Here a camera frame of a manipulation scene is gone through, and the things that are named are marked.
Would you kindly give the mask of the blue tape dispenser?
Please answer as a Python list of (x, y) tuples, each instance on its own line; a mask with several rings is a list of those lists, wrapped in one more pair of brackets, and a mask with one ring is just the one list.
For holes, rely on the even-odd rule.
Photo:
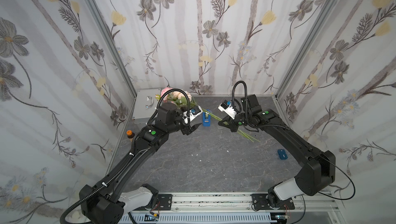
[(211, 115), (209, 114), (208, 111), (204, 111), (202, 123), (203, 123), (204, 127), (210, 127), (210, 125), (211, 125)]

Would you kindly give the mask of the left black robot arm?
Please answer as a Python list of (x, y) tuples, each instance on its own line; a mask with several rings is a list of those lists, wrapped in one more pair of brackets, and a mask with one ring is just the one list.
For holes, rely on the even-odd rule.
[(143, 184), (137, 190), (126, 192), (125, 187), (139, 168), (169, 139), (173, 132), (190, 135), (198, 124), (190, 121), (201, 115), (200, 106), (190, 111), (166, 102), (158, 106), (146, 126), (135, 135), (130, 151), (94, 186), (84, 186), (79, 192), (81, 212), (91, 224), (117, 224), (122, 216), (133, 210), (158, 207), (158, 190)]

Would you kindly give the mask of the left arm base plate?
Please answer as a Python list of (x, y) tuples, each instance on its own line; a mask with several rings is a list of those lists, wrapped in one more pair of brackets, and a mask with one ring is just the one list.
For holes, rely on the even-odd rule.
[(152, 211), (170, 211), (172, 207), (172, 194), (159, 194)]

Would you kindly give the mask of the pink rose bouquet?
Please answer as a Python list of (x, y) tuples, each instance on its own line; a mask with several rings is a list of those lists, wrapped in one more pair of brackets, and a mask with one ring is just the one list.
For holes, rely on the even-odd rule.
[[(160, 91), (160, 94), (155, 95), (156, 100), (160, 101), (160, 99), (163, 97), (163, 95), (170, 90), (172, 90), (172, 88), (169, 88), (169, 87), (162, 89)], [(185, 91), (185, 93), (189, 98), (190, 108), (192, 109), (193, 107), (197, 107), (199, 104), (192, 98), (191, 94), (188, 91)], [(165, 102), (173, 103), (178, 108), (187, 108), (188, 107), (187, 106), (188, 103), (187, 103), (185, 95), (179, 91), (175, 91), (175, 92), (165, 95), (165, 97), (162, 99), (161, 103), (165, 103)], [(208, 114), (211, 118), (213, 118), (216, 121), (222, 120), (222, 118), (216, 116), (208, 109), (202, 108), (202, 110), (203, 110), (203, 116)], [(255, 138), (254, 136), (252, 136), (240, 129), (237, 131), (237, 134), (241, 135), (242, 137), (248, 139), (251, 142), (259, 142), (259, 140), (257, 138)]]

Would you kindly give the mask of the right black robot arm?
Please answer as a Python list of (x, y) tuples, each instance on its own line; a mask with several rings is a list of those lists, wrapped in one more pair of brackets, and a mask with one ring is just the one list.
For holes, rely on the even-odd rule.
[(219, 126), (229, 128), (231, 132), (237, 132), (241, 126), (264, 131), (276, 139), (301, 166), (296, 176), (269, 188), (266, 197), (269, 207), (278, 209), (295, 196), (313, 196), (335, 181), (336, 158), (332, 152), (323, 152), (308, 143), (289, 128), (275, 111), (263, 110), (255, 95), (242, 98), (240, 107), (242, 110), (237, 112), (231, 101), (221, 103), (218, 109), (227, 116), (218, 122)]

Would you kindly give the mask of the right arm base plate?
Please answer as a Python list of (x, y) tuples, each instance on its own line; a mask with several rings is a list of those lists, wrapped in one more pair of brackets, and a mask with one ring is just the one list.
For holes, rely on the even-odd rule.
[(280, 200), (278, 202), (271, 202), (270, 197), (268, 197), (267, 193), (251, 194), (251, 198), (252, 198), (252, 209), (255, 211), (260, 211), (260, 210), (275, 211), (275, 210), (295, 209), (294, 201), (291, 198), (284, 201)]

